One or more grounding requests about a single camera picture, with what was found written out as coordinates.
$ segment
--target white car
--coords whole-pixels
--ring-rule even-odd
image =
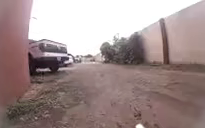
[[[74,63],[73,56],[69,55],[69,59],[65,61],[65,66],[72,65]]]
[[[59,67],[65,66],[65,61],[69,59],[65,44],[47,39],[30,40],[28,57],[31,74],[35,73],[37,68],[49,68],[56,72]]]

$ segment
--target post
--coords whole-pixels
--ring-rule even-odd
[[[162,34],[162,40],[163,40],[163,63],[170,64],[168,35],[167,35],[165,20],[162,18],[160,19],[159,23],[160,23],[160,29]]]

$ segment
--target bush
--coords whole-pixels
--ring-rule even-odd
[[[115,38],[113,45],[105,42],[101,45],[100,50],[105,62],[120,64],[140,64],[144,62],[143,38],[137,32],[132,34],[129,39]]]

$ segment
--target car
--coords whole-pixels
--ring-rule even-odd
[[[81,62],[82,62],[81,56],[77,55],[77,56],[75,57],[75,63],[81,63]]]
[[[68,57],[69,59],[64,62],[66,67],[74,63],[74,57],[71,54],[69,54]]]
[[[51,72],[57,72],[69,59],[65,44],[48,39],[29,40],[28,58],[30,74],[36,73],[37,68],[49,68]]]

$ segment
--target tree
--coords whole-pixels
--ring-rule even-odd
[[[93,55],[91,55],[91,54],[87,54],[87,55],[85,55],[85,57],[86,57],[86,58],[92,58]]]
[[[104,42],[100,47],[106,62],[121,64],[139,64],[144,62],[143,38],[138,33],[132,34],[129,39],[114,36],[113,45]]]
[[[104,42],[101,47],[100,51],[102,56],[105,58],[105,62],[111,62],[114,57],[114,49],[108,42]]]

